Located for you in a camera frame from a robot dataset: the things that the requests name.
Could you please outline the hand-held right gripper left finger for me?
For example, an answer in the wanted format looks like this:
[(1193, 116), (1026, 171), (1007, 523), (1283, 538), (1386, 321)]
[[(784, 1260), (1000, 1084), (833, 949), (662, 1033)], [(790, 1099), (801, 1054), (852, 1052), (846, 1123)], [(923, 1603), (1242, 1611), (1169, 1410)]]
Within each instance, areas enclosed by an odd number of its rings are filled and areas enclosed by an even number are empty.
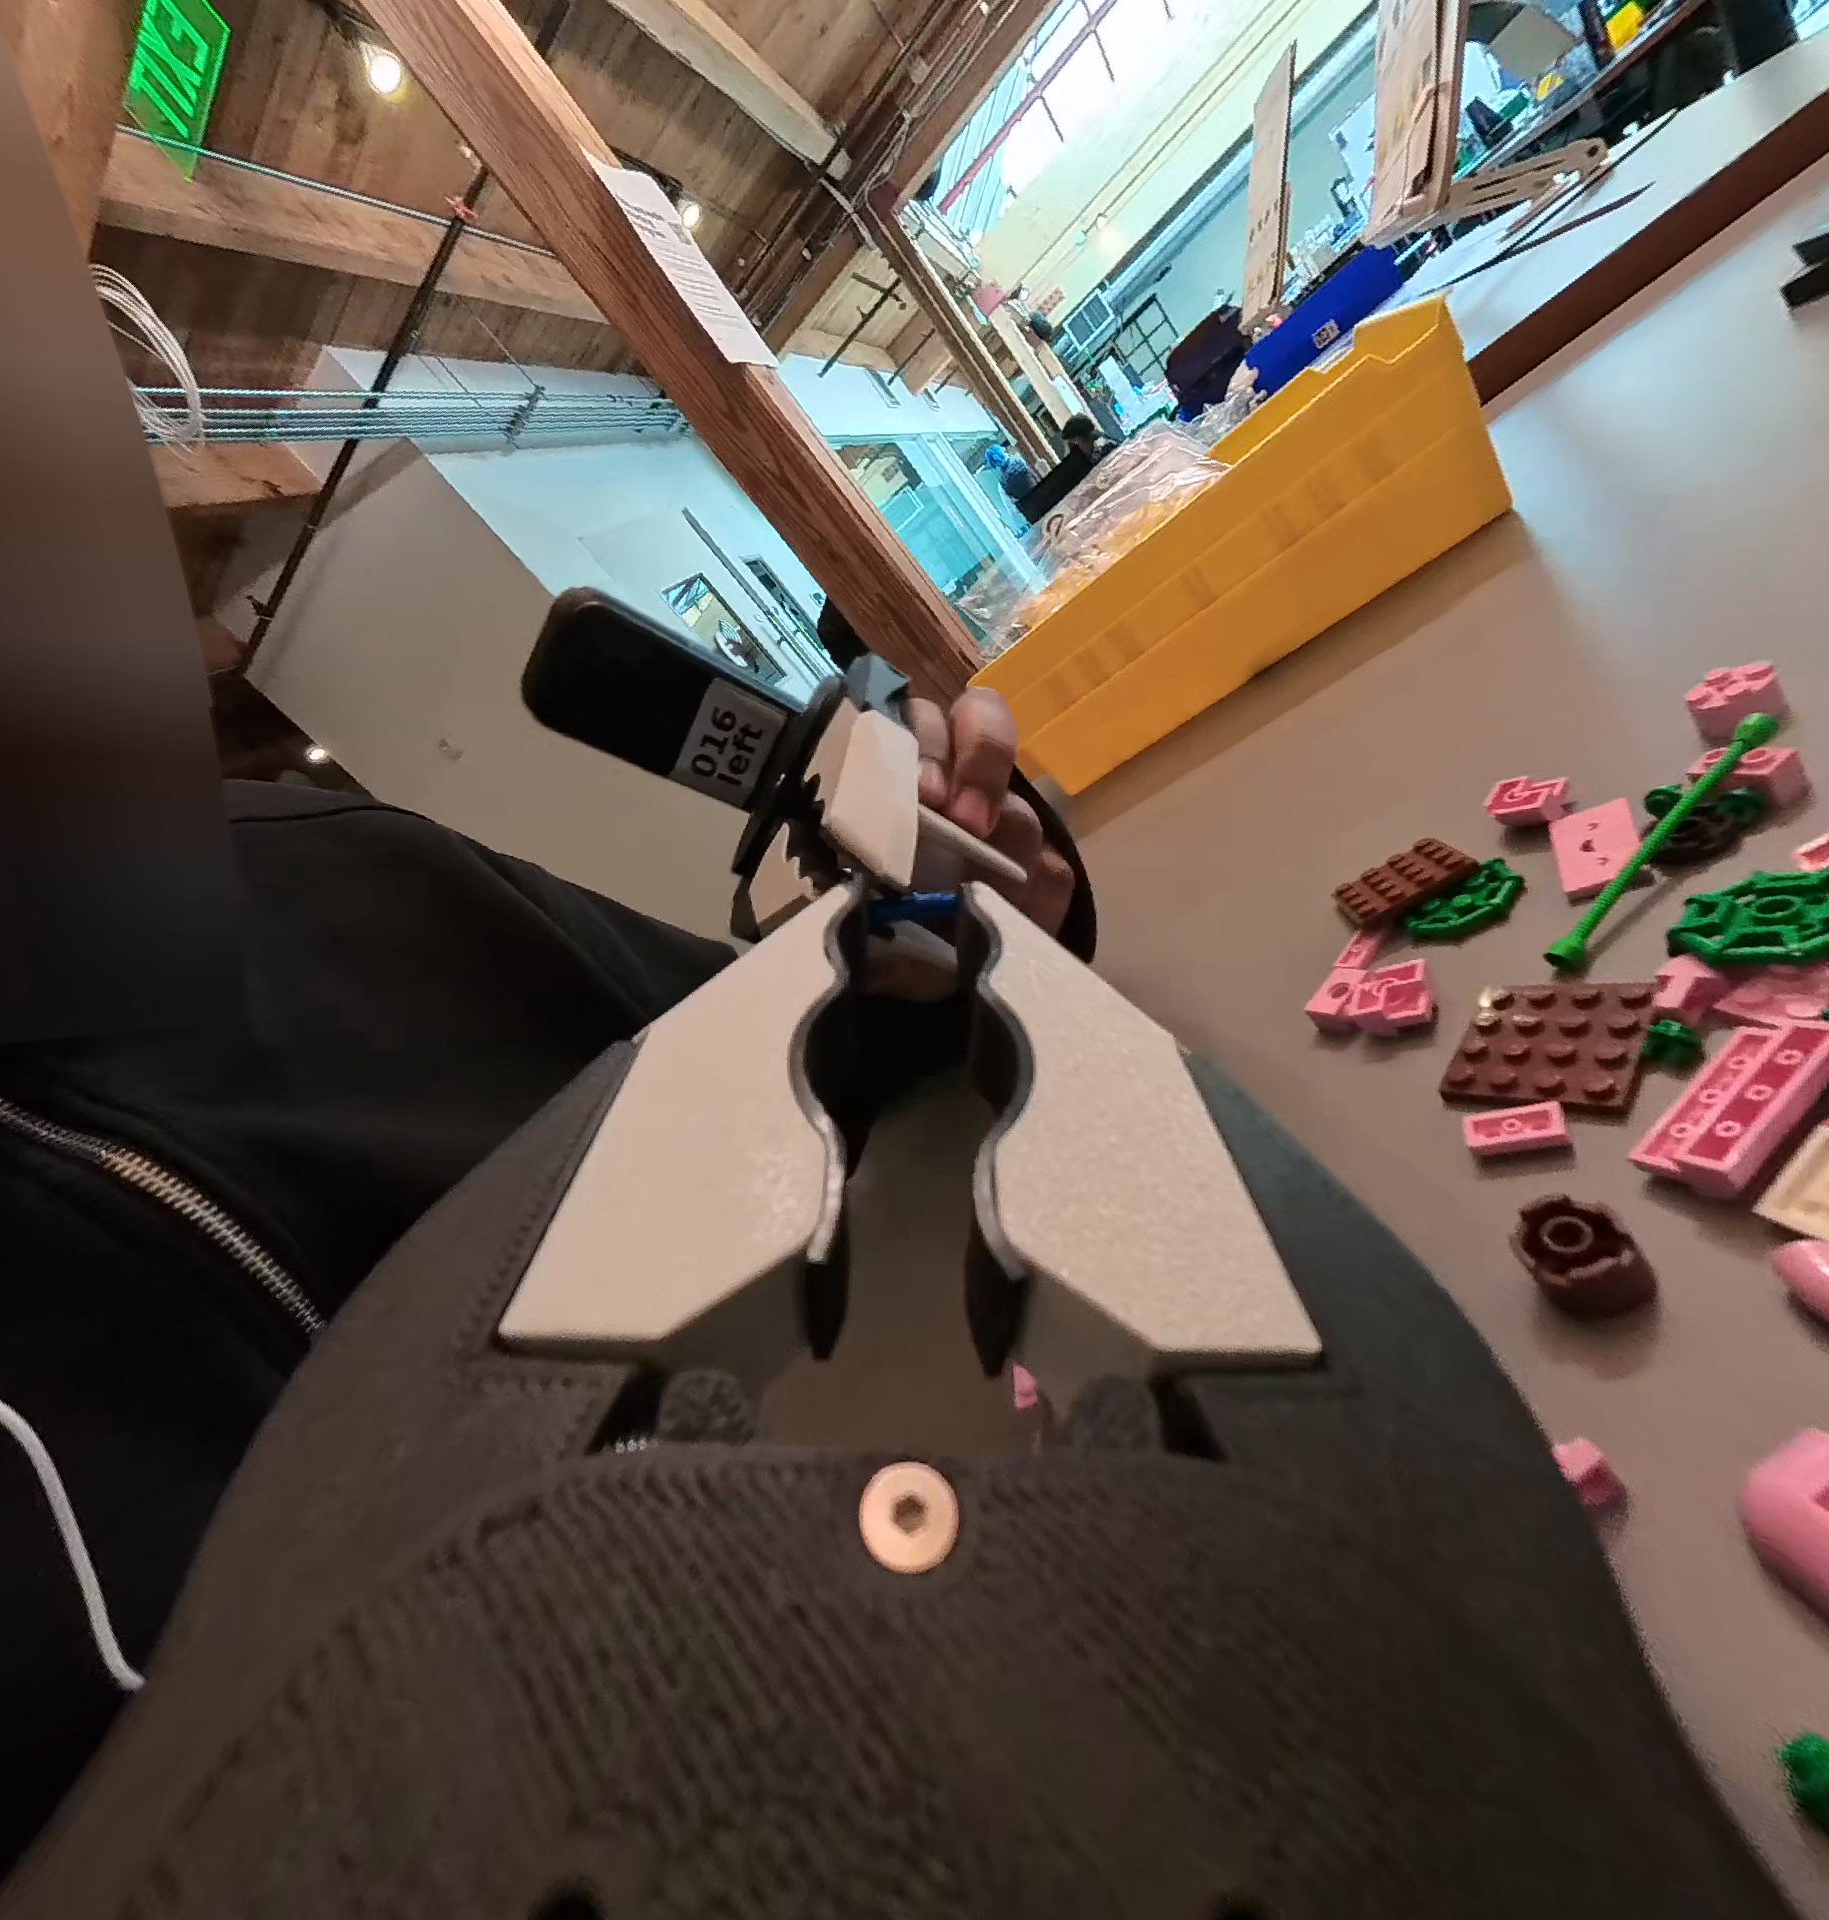
[(516, 1354), (784, 1369), (846, 1324), (844, 1067), (863, 949), (848, 883), (632, 1046), (497, 1324)]

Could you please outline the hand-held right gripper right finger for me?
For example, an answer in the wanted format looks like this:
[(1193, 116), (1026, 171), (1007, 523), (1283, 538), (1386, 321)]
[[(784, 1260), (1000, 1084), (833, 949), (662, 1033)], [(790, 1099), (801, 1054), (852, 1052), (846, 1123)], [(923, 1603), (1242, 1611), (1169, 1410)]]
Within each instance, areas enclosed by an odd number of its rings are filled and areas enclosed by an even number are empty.
[(1324, 1341), (1174, 1035), (989, 885), (962, 896), (983, 1371), (1229, 1374)]

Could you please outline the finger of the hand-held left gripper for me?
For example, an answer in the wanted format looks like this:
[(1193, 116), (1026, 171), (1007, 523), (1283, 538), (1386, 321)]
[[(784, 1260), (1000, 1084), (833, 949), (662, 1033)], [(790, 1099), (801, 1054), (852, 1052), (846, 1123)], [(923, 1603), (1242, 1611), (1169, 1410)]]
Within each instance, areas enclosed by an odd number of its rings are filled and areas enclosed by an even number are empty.
[(735, 887), (735, 939), (760, 943), (857, 872), (831, 842), (771, 840)]
[(919, 797), (919, 741), (880, 711), (835, 711), (822, 733), (822, 836), (848, 866), (910, 894), (925, 857), (1022, 885), (1026, 868)]

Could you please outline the person's left hand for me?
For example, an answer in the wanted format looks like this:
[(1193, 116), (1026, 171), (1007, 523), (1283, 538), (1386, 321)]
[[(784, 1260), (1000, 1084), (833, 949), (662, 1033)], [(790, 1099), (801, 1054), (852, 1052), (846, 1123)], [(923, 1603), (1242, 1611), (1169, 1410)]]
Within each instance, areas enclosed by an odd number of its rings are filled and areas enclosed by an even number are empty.
[(1047, 842), (1034, 808), (1013, 793), (1017, 729), (1004, 699), (968, 688), (951, 707), (908, 699), (919, 744), (921, 806), (957, 834), (998, 851), (1022, 876), (992, 876), (998, 891), (1047, 932), (1060, 932), (1075, 900), (1071, 861)]

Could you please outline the clear plastic bags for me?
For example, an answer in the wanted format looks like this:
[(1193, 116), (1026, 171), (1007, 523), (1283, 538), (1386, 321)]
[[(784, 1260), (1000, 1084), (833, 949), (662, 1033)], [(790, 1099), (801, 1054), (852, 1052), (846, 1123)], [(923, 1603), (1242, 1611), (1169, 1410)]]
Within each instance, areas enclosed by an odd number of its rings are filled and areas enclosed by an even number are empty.
[(1047, 510), (1017, 568), (1002, 566), (959, 602), (981, 662), (1009, 651), (1227, 471), (1206, 441), (1174, 422), (1120, 444)]

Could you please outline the brown studded plate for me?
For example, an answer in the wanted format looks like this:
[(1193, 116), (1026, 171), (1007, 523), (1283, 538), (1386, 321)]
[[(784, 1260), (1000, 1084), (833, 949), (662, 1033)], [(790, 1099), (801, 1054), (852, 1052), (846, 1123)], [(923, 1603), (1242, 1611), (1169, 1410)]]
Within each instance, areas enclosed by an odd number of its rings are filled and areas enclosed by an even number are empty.
[(1660, 984), (1544, 979), (1488, 984), (1456, 1039), (1437, 1095), (1448, 1106), (1555, 1101), (1623, 1116), (1645, 1071)]
[(1478, 866), (1476, 857), (1446, 840), (1420, 838), (1336, 887), (1332, 902), (1349, 926), (1379, 930), (1454, 896)]

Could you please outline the white paper notice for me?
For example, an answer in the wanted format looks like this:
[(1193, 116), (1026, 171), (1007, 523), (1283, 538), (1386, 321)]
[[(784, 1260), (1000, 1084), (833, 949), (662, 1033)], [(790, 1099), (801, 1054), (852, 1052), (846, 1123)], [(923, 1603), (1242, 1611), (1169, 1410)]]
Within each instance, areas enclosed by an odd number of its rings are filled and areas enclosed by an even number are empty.
[(720, 356), (732, 364), (777, 369), (775, 354), (696, 244), (657, 180), (613, 163), (591, 161), (589, 165)]

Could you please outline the brown round brick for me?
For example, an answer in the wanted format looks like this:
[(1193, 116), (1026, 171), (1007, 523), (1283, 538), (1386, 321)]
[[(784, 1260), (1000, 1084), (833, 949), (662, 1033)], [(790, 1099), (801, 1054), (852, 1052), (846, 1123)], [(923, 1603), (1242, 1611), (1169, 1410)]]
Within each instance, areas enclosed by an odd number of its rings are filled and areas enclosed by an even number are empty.
[(1510, 1245), (1546, 1303), (1574, 1320), (1619, 1318), (1660, 1299), (1651, 1262), (1604, 1204), (1533, 1198), (1518, 1211)]

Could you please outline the yellow storage bin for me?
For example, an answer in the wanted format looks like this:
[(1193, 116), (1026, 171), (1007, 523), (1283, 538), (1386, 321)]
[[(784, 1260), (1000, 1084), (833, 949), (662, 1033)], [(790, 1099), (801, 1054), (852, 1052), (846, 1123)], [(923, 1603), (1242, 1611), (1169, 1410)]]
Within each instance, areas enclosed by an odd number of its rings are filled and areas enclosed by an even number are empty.
[(1077, 795), (1512, 510), (1446, 298), (1358, 324), (974, 677)]

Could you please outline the pile of small toy bricks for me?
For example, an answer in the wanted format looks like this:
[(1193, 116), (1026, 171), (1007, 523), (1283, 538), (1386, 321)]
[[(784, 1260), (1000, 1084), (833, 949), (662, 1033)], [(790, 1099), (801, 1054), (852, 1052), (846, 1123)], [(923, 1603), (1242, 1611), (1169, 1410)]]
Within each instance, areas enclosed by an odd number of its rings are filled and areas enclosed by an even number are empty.
[[(1700, 872), (1737, 851), (1763, 821), (1797, 810), (1812, 795), (1808, 767), (1784, 739), (1790, 701), (1775, 664), (1754, 660), (1711, 669), (1686, 692), (1683, 705), (1705, 744), (1703, 754), (1679, 780), (1647, 789), (1641, 821), (1626, 799), (1578, 808), (1572, 784), (1563, 778), (1516, 776), (1488, 791), (1486, 816), (1497, 827), (1544, 838), (1561, 894), (1574, 906), (1587, 911), (1656, 819), (1730, 744), (1748, 714), (1780, 716), (1780, 733), (1765, 748), (1748, 752), (1718, 793), (1694, 808), (1628, 891), (1649, 876)], [(1829, 831), (1823, 831), (1795, 846), (1782, 868), (1752, 874), (1827, 866)], [(1692, 896), (1696, 894), (1677, 902), (1673, 924)], [(1598, 926), (1587, 962), (1576, 973), (1553, 973), (1542, 958), (1546, 973), (1533, 981), (1615, 981), (1587, 971), (1611, 913)], [(1437, 990), (1420, 947), (1437, 945), (1409, 939), (1405, 921), (1379, 930), (1341, 921), (1349, 928), (1347, 945), (1306, 1005), (1315, 1029), (1381, 1039), (1433, 1029)], [(1705, 1202), (1750, 1202), (1754, 1209), (1801, 1142), (1816, 1127), (1829, 1125), (1829, 958), (1810, 966), (1715, 969), (1692, 956), (1671, 956), (1671, 926), (1662, 934), (1662, 960), (1621, 981), (1658, 981), (1658, 1018), (1647, 1031), (1645, 1071), (1666, 1069), (1683, 1080), (1626, 1157), (1649, 1183), (1681, 1187)], [(1450, 1108), (1461, 1114), (1458, 1131), (1476, 1161), (1563, 1155), (1572, 1146), (1572, 1123), (1596, 1116), (1555, 1101)], [(1780, 1234), (1769, 1251), (1769, 1269), (1790, 1307), (1829, 1329), (1829, 1243), (1765, 1224)], [(1799, 1429), (1745, 1472), (1739, 1524), (1765, 1571), (1829, 1622), (1829, 1431)], [(1810, 1731), (1795, 1734), (1778, 1746), (1775, 1770), (1795, 1815), (1829, 1841), (1829, 1740)]]

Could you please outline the green ribbed rod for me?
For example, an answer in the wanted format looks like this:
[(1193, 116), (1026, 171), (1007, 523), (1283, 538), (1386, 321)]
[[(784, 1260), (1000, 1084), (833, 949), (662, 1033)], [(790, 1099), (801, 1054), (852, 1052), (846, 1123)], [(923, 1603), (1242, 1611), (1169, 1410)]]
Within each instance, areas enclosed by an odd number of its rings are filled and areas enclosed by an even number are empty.
[(1748, 752), (1765, 748), (1780, 729), (1780, 716), (1767, 711), (1748, 714), (1739, 720), (1730, 744), (1720, 750), (1715, 761), (1681, 791), (1677, 801), (1662, 816), (1656, 819), (1634, 853), (1611, 879), (1606, 879), (1583, 917), (1546, 947), (1544, 960), (1553, 973), (1576, 973), (1587, 962), (1589, 943), (1598, 926), (1632, 887), (1634, 879), (1656, 859), (1694, 808), (1707, 804), (1718, 793), (1722, 780), (1739, 767)]

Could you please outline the white square plate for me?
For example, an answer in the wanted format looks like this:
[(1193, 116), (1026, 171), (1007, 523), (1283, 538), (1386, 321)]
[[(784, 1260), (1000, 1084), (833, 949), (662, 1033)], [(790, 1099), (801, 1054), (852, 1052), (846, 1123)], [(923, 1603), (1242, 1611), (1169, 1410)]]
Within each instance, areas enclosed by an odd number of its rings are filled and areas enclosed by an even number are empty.
[(1754, 1202), (1754, 1215), (1829, 1243), (1829, 1125), (1816, 1127)]

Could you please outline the small cardboard panel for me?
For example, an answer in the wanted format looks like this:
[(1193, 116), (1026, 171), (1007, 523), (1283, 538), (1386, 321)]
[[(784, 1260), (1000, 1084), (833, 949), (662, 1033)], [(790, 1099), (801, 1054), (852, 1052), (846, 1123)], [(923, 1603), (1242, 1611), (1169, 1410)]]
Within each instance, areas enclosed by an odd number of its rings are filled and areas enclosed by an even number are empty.
[(1255, 99), (1240, 311), (1249, 330), (1281, 309), (1287, 264), (1287, 148), (1296, 41), (1287, 43)]

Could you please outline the large cardboard panel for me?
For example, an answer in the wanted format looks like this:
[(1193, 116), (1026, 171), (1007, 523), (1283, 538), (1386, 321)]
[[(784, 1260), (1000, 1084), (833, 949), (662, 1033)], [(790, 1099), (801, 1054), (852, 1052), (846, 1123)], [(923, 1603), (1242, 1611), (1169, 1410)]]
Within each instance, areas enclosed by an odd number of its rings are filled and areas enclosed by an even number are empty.
[(1469, 13), (1469, 2), (1379, 4), (1366, 249), (1512, 208), (1538, 212), (1608, 165), (1606, 144), (1585, 137), (1546, 156), (1484, 163), (1463, 180), (1454, 174)]

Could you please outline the wooden post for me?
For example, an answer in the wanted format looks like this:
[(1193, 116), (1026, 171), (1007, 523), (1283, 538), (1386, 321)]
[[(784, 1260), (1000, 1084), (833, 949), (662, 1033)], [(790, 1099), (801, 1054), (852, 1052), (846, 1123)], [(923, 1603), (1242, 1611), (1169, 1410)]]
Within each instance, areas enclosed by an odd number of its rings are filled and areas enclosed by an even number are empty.
[(591, 171), (619, 165), (495, 2), (375, 2), (379, 30), (859, 636), (951, 705), (977, 673), (940, 589), (857, 486), (780, 369), (726, 362)]

